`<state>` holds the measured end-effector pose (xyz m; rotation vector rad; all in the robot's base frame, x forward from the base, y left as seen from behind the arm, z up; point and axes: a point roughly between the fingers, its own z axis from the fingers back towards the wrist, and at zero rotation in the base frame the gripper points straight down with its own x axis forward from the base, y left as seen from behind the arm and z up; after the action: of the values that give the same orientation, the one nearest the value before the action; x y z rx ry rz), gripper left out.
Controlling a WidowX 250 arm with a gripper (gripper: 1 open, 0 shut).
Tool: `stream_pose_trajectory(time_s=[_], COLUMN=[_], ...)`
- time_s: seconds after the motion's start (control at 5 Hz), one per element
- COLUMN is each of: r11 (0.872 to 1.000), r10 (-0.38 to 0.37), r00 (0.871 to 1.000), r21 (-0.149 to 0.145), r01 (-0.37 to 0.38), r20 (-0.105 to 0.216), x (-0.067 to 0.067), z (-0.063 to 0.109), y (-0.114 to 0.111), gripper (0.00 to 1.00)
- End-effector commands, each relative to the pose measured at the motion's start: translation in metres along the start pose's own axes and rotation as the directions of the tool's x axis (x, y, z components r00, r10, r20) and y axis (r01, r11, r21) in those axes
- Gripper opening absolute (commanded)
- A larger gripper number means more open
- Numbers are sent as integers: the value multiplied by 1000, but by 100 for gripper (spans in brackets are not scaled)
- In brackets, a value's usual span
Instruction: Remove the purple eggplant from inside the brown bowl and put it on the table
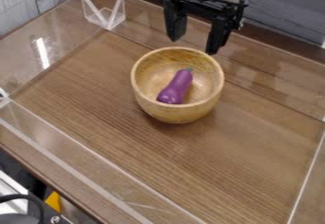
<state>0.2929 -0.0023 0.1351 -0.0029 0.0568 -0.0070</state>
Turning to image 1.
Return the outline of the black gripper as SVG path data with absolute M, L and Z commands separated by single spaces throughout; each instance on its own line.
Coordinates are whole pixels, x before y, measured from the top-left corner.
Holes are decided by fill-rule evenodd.
M 206 45 L 206 53 L 214 55 L 226 45 L 231 30 L 242 28 L 247 6 L 247 0 L 163 0 L 164 27 L 170 40 L 175 42 L 186 34 L 188 12 L 206 19 L 215 18 Z

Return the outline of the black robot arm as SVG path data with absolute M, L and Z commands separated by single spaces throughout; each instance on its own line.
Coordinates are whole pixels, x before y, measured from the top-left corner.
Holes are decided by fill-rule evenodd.
M 187 32 L 190 14 L 211 22 L 206 53 L 214 55 L 226 45 L 234 29 L 243 26 L 246 0 L 162 0 L 166 34 L 176 42 Z

